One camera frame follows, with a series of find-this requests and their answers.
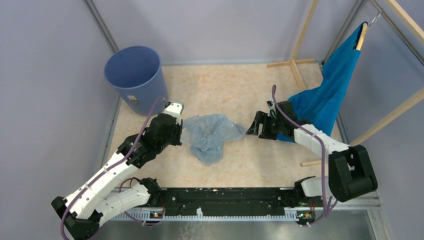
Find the translucent blue trash bag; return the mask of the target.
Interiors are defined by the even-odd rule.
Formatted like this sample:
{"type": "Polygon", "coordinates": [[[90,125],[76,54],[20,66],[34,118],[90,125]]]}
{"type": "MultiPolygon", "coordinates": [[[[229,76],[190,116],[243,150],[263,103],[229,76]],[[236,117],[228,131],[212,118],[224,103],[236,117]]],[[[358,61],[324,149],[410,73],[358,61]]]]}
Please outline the translucent blue trash bag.
{"type": "Polygon", "coordinates": [[[219,163],[224,157],[224,144],[244,138],[246,129],[224,114],[195,115],[183,122],[181,142],[204,166],[219,163]]]}

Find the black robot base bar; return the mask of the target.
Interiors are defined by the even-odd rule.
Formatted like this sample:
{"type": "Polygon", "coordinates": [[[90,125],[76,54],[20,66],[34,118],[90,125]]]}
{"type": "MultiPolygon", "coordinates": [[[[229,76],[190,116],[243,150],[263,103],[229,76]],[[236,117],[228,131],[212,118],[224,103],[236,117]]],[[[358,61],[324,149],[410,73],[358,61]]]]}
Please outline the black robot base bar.
{"type": "Polygon", "coordinates": [[[286,208],[322,207],[319,196],[306,197],[296,188],[169,187],[154,194],[145,206],[165,210],[168,217],[195,216],[201,209],[206,217],[283,216],[286,208]]]}

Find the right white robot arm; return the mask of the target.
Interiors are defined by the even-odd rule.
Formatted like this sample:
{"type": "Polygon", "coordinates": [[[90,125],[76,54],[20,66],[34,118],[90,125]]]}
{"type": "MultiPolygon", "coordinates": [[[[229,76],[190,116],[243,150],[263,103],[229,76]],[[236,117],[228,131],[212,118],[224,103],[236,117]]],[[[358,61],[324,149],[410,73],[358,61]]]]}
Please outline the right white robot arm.
{"type": "Polygon", "coordinates": [[[299,120],[290,101],[274,103],[270,100],[267,104],[269,112],[257,111],[245,134],[267,140],[283,135],[314,152],[328,166],[323,177],[300,181],[301,187],[293,192],[297,205],[307,206],[323,191],[340,202],[347,202],[377,190],[378,181],[364,146],[342,143],[308,121],[299,120]]]}

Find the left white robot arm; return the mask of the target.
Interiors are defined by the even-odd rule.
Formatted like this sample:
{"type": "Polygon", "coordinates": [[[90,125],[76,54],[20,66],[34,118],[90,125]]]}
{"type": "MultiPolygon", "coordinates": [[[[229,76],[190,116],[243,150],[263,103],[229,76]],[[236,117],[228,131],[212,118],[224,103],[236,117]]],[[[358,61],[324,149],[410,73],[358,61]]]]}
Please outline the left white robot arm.
{"type": "Polygon", "coordinates": [[[88,240],[111,218],[137,206],[154,207],[161,201],[156,179],[143,178],[115,195],[110,192],[125,179],[156,158],[167,146],[180,146],[181,112],[165,110],[149,127],[130,135],[109,161],[90,180],[66,197],[56,197],[51,205],[61,218],[63,239],[88,240]]]}

